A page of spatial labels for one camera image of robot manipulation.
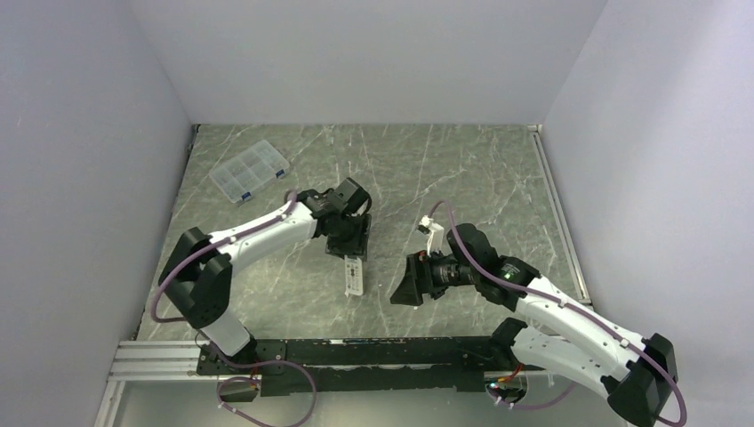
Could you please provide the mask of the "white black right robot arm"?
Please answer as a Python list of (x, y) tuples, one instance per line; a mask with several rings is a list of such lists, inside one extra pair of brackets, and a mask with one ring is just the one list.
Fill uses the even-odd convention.
[(533, 266), (499, 255), (470, 223), (445, 231), (425, 217), (418, 229), (427, 247), (407, 255), (391, 303), (418, 307), (426, 296), (438, 299), (450, 287), (473, 286), (487, 301), (516, 313), (489, 338), (497, 367), (523, 364), (562, 375), (594, 391), (635, 426), (661, 420), (678, 382), (669, 339), (646, 338), (586, 309)]

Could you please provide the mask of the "white remote control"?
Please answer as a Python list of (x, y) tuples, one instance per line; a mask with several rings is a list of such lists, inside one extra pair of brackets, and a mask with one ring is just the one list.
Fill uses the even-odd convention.
[(345, 256), (345, 295), (362, 296), (364, 294), (363, 261), (358, 257)]

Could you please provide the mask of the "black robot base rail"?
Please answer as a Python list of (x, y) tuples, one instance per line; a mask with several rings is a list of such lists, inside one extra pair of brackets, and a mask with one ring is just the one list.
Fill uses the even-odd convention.
[(485, 336), (260, 340), (253, 358), (225, 364), (200, 348), (201, 377), (257, 374), (264, 397), (317, 390), (481, 392), (517, 363)]

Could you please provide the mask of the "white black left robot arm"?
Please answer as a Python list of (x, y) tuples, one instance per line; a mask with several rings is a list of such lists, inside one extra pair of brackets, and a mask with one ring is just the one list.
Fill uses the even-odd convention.
[(327, 254), (365, 260), (373, 199), (351, 178), (323, 191), (289, 189), (277, 210), (226, 230), (204, 233), (198, 227), (180, 235), (150, 304), (157, 323), (166, 296), (185, 321), (203, 334), (232, 373), (248, 371), (257, 357), (257, 341), (230, 308), (233, 277), (262, 258), (288, 246), (324, 237)]

